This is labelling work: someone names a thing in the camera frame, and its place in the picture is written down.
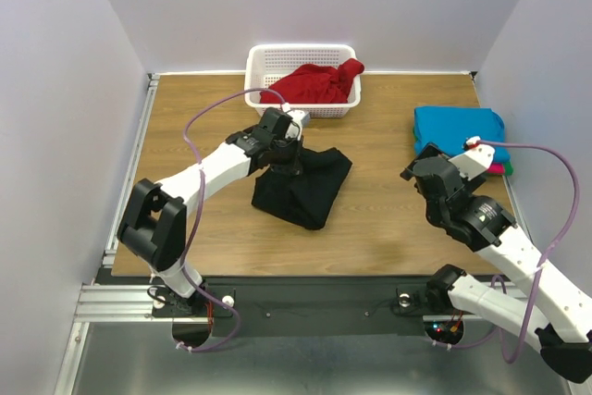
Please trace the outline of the black t shirt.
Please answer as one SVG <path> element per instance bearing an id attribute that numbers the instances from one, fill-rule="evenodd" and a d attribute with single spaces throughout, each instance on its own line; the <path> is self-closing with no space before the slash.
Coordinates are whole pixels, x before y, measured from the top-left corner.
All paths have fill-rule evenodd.
<path id="1" fill-rule="evenodd" d="M 352 168 L 352 161 L 333 147 L 323 152 L 304 149 L 299 173 L 269 168 L 255 180 L 252 206 L 308 230 L 326 225 L 333 203 Z"/>

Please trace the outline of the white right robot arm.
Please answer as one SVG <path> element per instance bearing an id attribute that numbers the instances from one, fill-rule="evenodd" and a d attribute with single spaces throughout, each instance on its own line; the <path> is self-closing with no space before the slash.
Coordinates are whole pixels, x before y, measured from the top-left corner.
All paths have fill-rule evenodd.
<path id="1" fill-rule="evenodd" d="M 525 296 L 495 290 L 454 265 L 428 280 L 431 311 L 459 310 L 478 315 L 539 352 L 555 373 L 576 384 L 591 377 L 591 298 L 530 241 L 515 217 L 491 197 L 476 194 L 484 183 L 498 144 L 477 137 L 463 153 L 444 154 L 427 144 L 401 172 L 424 197 L 428 223 L 490 262 Z"/>

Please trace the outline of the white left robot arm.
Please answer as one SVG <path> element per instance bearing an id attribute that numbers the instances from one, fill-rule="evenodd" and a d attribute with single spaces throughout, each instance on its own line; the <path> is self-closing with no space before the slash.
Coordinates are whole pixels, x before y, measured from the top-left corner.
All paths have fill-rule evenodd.
<path id="1" fill-rule="evenodd" d="M 197 315 L 206 305 L 204 279 L 186 263 L 186 239 L 196 232 L 187 230 L 188 217 L 200 219 L 205 200 L 260 169 L 300 173 L 309 120 L 307 112 L 288 105 L 268 107 L 256 125 L 229 135 L 192 166 L 156 182 L 141 179 L 131 189 L 117 239 L 163 280 L 183 314 Z"/>

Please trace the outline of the folded blue t shirt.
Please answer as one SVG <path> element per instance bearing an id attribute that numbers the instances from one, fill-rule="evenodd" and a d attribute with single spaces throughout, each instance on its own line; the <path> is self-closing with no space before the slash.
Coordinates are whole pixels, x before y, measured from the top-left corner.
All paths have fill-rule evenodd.
<path id="1" fill-rule="evenodd" d="M 463 152 L 465 142 L 478 136 L 490 142 L 505 142 L 505 125 L 490 108 L 420 106 L 414 109 L 414 150 L 420 154 L 429 143 L 453 157 Z"/>

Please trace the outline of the folded pink t shirt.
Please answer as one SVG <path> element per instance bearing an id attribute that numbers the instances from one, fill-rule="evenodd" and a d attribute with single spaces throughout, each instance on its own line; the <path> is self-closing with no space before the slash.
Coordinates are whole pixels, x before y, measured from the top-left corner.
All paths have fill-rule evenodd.
<path id="1" fill-rule="evenodd" d="M 492 163 L 487 169 L 489 175 L 504 176 L 505 166 L 501 163 Z"/>

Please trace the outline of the folded green t shirt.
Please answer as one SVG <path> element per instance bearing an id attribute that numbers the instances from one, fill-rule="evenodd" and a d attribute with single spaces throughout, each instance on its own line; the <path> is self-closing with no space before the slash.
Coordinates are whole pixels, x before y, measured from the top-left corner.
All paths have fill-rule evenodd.
<path id="1" fill-rule="evenodd" d="M 505 176 L 511 176 L 513 174 L 514 169 L 513 169 L 512 163 L 510 161 L 504 163 L 503 168 L 504 168 L 504 175 Z"/>

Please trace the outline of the red t shirt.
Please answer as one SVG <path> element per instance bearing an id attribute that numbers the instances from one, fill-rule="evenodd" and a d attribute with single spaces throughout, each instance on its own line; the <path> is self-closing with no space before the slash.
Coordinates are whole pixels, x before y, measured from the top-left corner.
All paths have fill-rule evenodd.
<path id="1" fill-rule="evenodd" d="M 364 64 L 350 58 L 337 68 L 305 64 L 268 89 L 294 105 L 340 105 L 348 102 L 352 85 Z"/>

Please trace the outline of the white plastic basket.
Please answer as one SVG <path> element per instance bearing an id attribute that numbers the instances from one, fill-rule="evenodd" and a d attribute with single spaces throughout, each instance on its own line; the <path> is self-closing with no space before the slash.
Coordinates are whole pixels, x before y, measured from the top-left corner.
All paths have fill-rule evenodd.
<path id="1" fill-rule="evenodd" d="M 312 117 L 344 117 L 361 102 L 364 70 L 346 44 L 259 44 L 247 57 L 245 102 L 262 113 L 284 98 Z"/>

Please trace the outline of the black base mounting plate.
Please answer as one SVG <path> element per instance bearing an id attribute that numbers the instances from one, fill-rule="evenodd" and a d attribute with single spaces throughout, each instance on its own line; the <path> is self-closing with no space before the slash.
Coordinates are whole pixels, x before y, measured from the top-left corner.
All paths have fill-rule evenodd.
<path id="1" fill-rule="evenodd" d="M 425 276 L 239 277 L 211 276 L 216 297 L 230 296 L 243 337 L 396 334 L 424 336 L 427 319 L 448 320 L 449 309 L 427 301 Z M 154 321 L 205 326 L 205 311 L 154 308 L 147 278 L 99 276 L 84 291 L 80 312 L 101 321 Z"/>

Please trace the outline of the aluminium frame rail right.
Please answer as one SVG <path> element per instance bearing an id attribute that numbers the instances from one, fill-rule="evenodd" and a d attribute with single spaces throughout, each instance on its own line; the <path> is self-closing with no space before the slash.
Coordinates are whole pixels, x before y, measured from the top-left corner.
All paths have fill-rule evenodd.
<path id="1" fill-rule="evenodd" d="M 518 234 L 512 237 L 516 238 L 520 242 L 521 247 L 519 248 L 519 250 L 521 258 L 524 259 L 524 262 L 527 264 L 527 266 L 532 269 L 532 273 L 536 273 L 543 267 L 543 264 L 541 262 L 542 253 L 532 242 L 528 227 L 525 223 L 524 216 L 519 207 L 518 201 L 516 200 L 513 194 L 510 180 L 508 178 L 503 178 L 503 183 L 508 193 L 510 204 L 512 207 L 512 212 L 514 214 L 516 224 L 518 226 L 518 228 L 516 229 L 518 231 Z"/>

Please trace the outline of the aluminium frame rail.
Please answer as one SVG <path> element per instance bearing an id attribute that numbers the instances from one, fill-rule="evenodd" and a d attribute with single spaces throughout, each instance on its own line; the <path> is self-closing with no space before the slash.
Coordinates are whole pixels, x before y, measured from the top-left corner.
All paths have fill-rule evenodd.
<path id="1" fill-rule="evenodd" d="M 512 207 L 512 212 L 514 214 L 516 224 L 518 226 L 518 228 L 516 229 L 518 231 L 518 234 L 512 237 L 516 238 L 520 242 L 521 247 L 519 248 L 519 250 L 521 258 L 524 259 L 524 262 L 527 264 L 527 266 L 532 269 L 532 273 L 536 273 L 543 267 L 543 264 L 541 262 L 542 253 L 532 242 L 528 227 L 525 223 L 524 216 L 519 207 L 518 201 L 516 200 L 513 194 L 510 180 L 508 178 L 503 178 L 503 183 L 508 193 L 510 204 Z"/>
<path id="2" fill-rule="evenodd" d="M 130 159 L 128 167 L 124 176 L 123 186 L 119 195 L 116 212 L 114 219 L 109 231 L 107 241 L 105 243 L 102 267 L 112 268 L 115 263 L 117 254 L 118 240 L 117 240 L 117 229 L 119 227 L 121 217 L 123 216 L 124 210 L 129 199 L 130 191 L 134 184 L 135 174 L 138 168 L 142 145 L 147 131 L 150 115 L 154 105 L 154 99 L 156 97 L 158 84 L 160 81 L 160 75 L 157 73 L 148 74 L 148 86 L 144 102 L 142 105 L 142 111 L 138 120 L 138 128 L 135 133 L 134 142 L 132 144 Z"/>

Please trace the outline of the aluminium frame rail left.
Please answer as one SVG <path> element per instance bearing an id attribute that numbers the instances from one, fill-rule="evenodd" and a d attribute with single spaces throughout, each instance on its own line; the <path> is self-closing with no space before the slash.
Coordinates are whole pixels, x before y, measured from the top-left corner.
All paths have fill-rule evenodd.
<path id="1" fill-rule="evenodd" d="M 121 217 L 123 216 L 124 210 L 129 199 L 130 191 L 134 184 L 135 174 L 138 168 L 142 145 L 147 131 L 150 115 L 154 105 L 154 99 L 156 97 L 158 84 L 160 81 L 160 75 L 157 73 L 148 74 L 148 86 L 144 102 L 142 105 L 142 111 L 138 120 L 138 128 L 135 133 L 134 142 L 132 144 L 130 159 L 128 167 L 124 176 L 123 186 L 119 195 L 116 212 L 114 219 L 109 231 L 107 241 L 105 243 L 102 267 L 112 268 L 115 263 L 117 254 L 118 240 L 117 240 L 117 229 L 119 227 Z"/>

